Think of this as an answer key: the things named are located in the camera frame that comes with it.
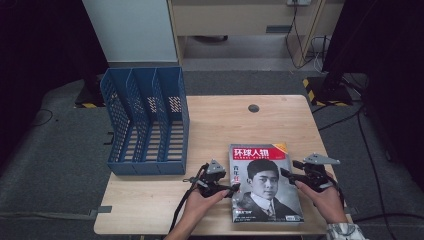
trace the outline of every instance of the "electrical outlet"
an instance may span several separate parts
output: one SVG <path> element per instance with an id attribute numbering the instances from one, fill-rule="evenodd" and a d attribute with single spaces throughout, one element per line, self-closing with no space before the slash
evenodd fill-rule
<path id="1" fill-rule="evenodd" d="M 311 0 L 287 0 L 289 6 L 308 6 L 311 5 Z"/>

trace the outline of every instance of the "wooden table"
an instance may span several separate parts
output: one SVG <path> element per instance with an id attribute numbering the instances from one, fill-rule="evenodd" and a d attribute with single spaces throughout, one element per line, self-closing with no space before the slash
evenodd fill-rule
<path id="1" fill-rule="evenodd" d="M 94 225 L 97 234 L 166 235 L 185 191 L 183 182 L 201 165 L 216 159 L 227 169 L 220 184 L 229 185 L 230 143 L 286 142 L 292 160 L 313 152 L 326 155 L 308 102 L 300 95 L 188 96 L 190 134 L 184 176 L 116 176 L 111 174 Z M 250 112 L 249 105 L 259 107 Z M 311 201 L 299 193 L 305 223 L 293 225 L 232 223 L 231 201 L 216 204 L 193 235 L 324 234 L 326 223 Z"/>

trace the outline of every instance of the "hand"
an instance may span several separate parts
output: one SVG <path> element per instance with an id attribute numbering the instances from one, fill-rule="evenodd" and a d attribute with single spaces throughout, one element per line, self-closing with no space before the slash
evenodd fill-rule
<path id="1" fill-rule="evenodd" d="M 339 193 L 334 187 L 329 187 L 318 193 L 300 181 L 296 181 L 296 186 L 314 202 L 319 213 L 328 224 L 348 222 Z"/>
<path id="2" fill-rule="evenodd" d="M 227 196 L 228 190 L 215 193 L 213 196 L 204 198 L 199 189 L 194 189 L 187 198 L 183 215 L 175 228 L 165 237 L 165 240 L 185 240 L 202 220 L 208 210 Z"/>

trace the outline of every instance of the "yellow black warning tape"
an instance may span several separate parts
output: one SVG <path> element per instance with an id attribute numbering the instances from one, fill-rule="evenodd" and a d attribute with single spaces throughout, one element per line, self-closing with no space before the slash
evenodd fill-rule
<path id="1" fill-rule="evenodd" d="M 104 103 L 81 103 L 75 104 L 75 108 L 98 108 L 105 107 Z"/>
<path id="2" fill-rule="evenodd" d="M 303 79 L 303 86 L 306 89 L 306 92 L 308 93 L 309 101 L 312 105 L 316 106 L 349 106 L 348 103 L 342 102 L 342 101 L 318 101 L 315 97 L 314 92 L 312 91 L 312 88 L 309 84 L 308 79 Z"/>

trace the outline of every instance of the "gray floor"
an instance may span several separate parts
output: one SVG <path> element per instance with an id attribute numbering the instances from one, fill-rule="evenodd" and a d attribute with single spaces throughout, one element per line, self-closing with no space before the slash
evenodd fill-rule
<path id="1" fill-rule="evenodd" d="M 311 61 L 301 69 L 294 68 L 282 39 L 279 35 L 230 37 L 226 42 L 189 39 L 183 65 L 187 95 L 306 96 L 302 80 L 322 75 L 316 70 L 318 64 Z M 360 74 L 355 76 L 359 81 L 364 79 Z M 53 212 L 81 216 L 100 205 L 110 174 L 105 162 L 110 146 L 104 143 L 111 140 L 107 134 L 111 127 L 105 108 L 73 108 L 82 87 L 83 81 L 75 81 L 45 96 L 43 110 L 34 120 L 34 125 L 40 126 L 32 127 L 27 133 L 0 179 L 0 212 Z M 355 92 L 351 91 L 351 95 L 353 99 L 359 99 Z M 349 107 L 320 109 L 311 106 L 311 111 L 320 109 L 314 113 L 314 118 L 317 126 L 322 128 L 354 114 L 360 106 L 360 102 Z M 401 163 L 387 161 L 385 148 L 370 119 L 360 114 L 360 123 L 355 117 L 320 131 L 328 155 L 342 162 L 334 167 L 334 171 L 347 204 L 359 212 L 353 215 L 353 219 L 358 220 L 369 239 L 392 239 L 388 229 L 396 239 L 422 239 L 422 219 L 396 214 L 389 218 L 390 228 L 381 217 L 359 221 L 382 213 L 375 173 L 387 213 L 424 216 L 424 193 L 411 181 Z M 93 220 L 0 219 L 0 239 L 139 238 L 99 236 L 93 232 L 93 225 Z M 305 239 L 317 237 L 305 236 Z"/>

